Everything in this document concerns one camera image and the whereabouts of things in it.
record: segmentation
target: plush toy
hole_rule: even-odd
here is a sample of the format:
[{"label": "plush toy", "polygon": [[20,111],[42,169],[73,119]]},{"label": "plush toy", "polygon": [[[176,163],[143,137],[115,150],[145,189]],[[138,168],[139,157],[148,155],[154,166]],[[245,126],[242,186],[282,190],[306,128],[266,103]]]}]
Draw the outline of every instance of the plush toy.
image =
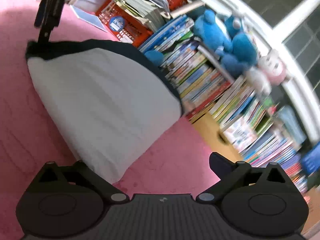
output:
[{"label": "plush toy", "polygon": [[221,65],[236,79],[251,66],[256,65],[258,53],[255,45],[245,33],[237,34],[232,44],[232,53],[225,53],[220,49],[217,49],[215,53],[221,57]]},{"label": "plush toy", "polygon": [[164,55],[157,50],[149,50],[149,51],[145,52],[144,55],[156,67],[159,67],[164,62]]},{"label": "plush toy", "polygon": [[279,53],[275,49],[272,49],[268,55],[259,59],[258,68],[267,76],[270,83],[275,86],[280,85],[287,75],[286,67],[279,59]]},{"label": "plush toy", "polygon": [[256,65],[257,48],[246,33],[238,33],[234,36],[232,45],[232,53],[237,57],[239,62],[245,62],[249,66]]},{"label": "plush toy", "polygon": [[231,37],[234,38],[239,32],[243,32],[243,25],[242,25],[242,18],[243,15],[238,11],[233,11],[232,15],[225,19],[224,24],[227,28],[227,31]]},{"label": "plush toy", "polygon": [[225,53],[217,49],[216,54],[220,56],[221,65],[229,72],[231,76],[237,79],[249,66],[246,62],[239,62],[237,57],[231,53]]},{"label": "plush toy", "polygon": [[270,95],[271,84],[267,76],[261,70],[253,66],[244,72],[244,76],[258,94],[265,96]]},{"label": "plush toy", "polygon": [[212,10],[206,10],[195,22],[193,32],[202,39],[204,44],[213,51],[223,47],[226,52],[232,52],[232,43],[224,35],[216,23],[216,15]]}]

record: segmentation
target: pink stuffed animal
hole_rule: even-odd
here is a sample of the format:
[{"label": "pink stuffed animal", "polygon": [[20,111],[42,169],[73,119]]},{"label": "pink stuffed animal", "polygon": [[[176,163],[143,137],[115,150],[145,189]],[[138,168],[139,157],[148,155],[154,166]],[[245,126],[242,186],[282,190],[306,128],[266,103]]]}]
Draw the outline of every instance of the pink stuffed animal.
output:
[{"label": "pink stuffed animal", "polygon": [[258,60],[258,68],[267,76],[270,83],[275,86],[280,85],[287,75],[287,69],[275,49],[272,49],[268,55]]}]

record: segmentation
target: pink carpet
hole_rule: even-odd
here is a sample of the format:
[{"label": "pink carpet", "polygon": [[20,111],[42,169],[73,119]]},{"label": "pink carpet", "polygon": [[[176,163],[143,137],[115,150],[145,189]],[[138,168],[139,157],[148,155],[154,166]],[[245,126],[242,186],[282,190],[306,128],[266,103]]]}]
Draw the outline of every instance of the pink carpet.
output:
[{"label": "pink carpet", "polygon": [[[42,165],[54,160],[70,165],[75,159],[42,105],[24,59],[38,3],[0,0],[0,239],[20,239],[16,204]],[[51,40],[111,39],[78,20],[65,7]],[[129,195],[140,193],[192,193],[216,183],[210,171],[210,149],[185,119],[165,132],[125,173],[116,186]]]}]

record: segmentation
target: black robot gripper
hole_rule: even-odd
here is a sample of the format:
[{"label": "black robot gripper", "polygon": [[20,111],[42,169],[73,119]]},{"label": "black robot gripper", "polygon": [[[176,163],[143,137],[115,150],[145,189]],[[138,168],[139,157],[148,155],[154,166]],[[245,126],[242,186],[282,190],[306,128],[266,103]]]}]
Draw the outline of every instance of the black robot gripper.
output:
[{"label": "black robot gripper", "polygon": [[209,164],[221,180],[195,199],[130,199],[81,161],[48,162],[16,208],[23,239],[303,239],[308,205],[279,164],[252,168],[215,152]]}]

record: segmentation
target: gray screw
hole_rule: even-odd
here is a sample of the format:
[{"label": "gray screw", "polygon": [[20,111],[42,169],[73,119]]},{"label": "gray screw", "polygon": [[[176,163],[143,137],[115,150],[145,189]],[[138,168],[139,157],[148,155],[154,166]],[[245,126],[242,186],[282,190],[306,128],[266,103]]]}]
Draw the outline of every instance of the gray screw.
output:
[{"label": "gray screw", "polygon": [[116,202],[124,201],[127,198],[125,194],[115,193],[111,196],[111,199]]},{"label": "gray screw", "polygon": [[210,193],[201,193],[198,196],[202,201],[212,201],[214,199],[214,195]]}]

